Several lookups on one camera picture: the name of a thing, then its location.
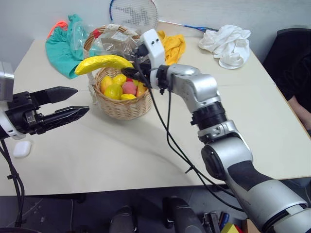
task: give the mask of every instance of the white cloth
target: white cloth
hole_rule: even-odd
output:
[[[233,25],[224,25],[218,32],[207,30],[199,47],[214,53],[219,65],[236,69],[244,65],[249,57],[248,37],[251,32]]]

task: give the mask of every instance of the wicker basket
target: wicker basket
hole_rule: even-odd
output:
[[[84,51],[83,51],[84,58],[89,57],[88,51],[92,47],[92,44],[96,36],[98,37],[98,35],[100,34],[113,31],[118,31],[123,34],[132,36],[134,39],[139,38],[139,35],[137,33],[129,31],[126,28],[116,24],[109,24],[107,26],[97,28],[96,30],[94,30],[94,32],[90,33],[89,37],[87,38],[84,44]],[[133,100],[113,100],[104,96],[100,92],[101,80],[106,75],[109,75],[111,78],[113,78],[118,74],[121,74],[121,71],[115,68],[102,68],[95,75],[95,77],[93,76],[92,73],[87,74],[89,79],[88,87],[93,97],[93,103],[94,104],[98,103],[100,108],[104,110],[106,114],[115,119],[131,120],[148,112],[148,110],[151,108],[152,105],[152,100],[148,90],[143,95]]]

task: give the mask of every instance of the wall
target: wall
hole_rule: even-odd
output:
[[[263,61],[276,32],[311,26],[310,0],[157,0],[160,19],[220,28],[225,24],[251,30],[251,49]],[[108,0],[0,0],[0,60],[15,69],[33,39],[43,39],[67,15],[77,13],[86,23],[109,22]],[[185,36],[200,32],[175,28]]]

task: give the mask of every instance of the white table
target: white table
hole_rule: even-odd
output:
[[[198,38],[186,38],[181,64],[193,65],[215,76],[227,116],[233,119],[252,149],[259,172],[276,179],[311,176],[311,141],[280,95],[269,75],[253,55],[237,70],[221,68],[211,54],[197,48]],[[41,135],[27,135],[31,154],[13,158],[26,195],[124,190],[199,185],[193,172],[172,152],[154,108],[131,121],[115,120],[91,101],[87,77],[73,80],[59,74],[47,60],[44,41],[34,41],[15,73],[15,93],[54,86],[70,86],[79,92],[66,101],[47,104],[51,113],[67,106],[90,106],[80,120]],[[163,117],[167,95],[155,92]],[[201,158],[203,144],[184,102],[173,95],[171,132],[193,163],[207,176]],[[15,140],[6,140],[9,151]],[[0,159],[0,195],[15,195],[7,163]]]

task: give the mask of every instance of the tennis racket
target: tennis racket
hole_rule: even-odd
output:
[[[157,7],[153,0],[112,0],[109,6],[109,16],[113,23],[140,29],[142,33],[155,28],[158,22],[194,28],[202,32],[206,30],[218,31],[208,27],[194,27],[159,20]]]

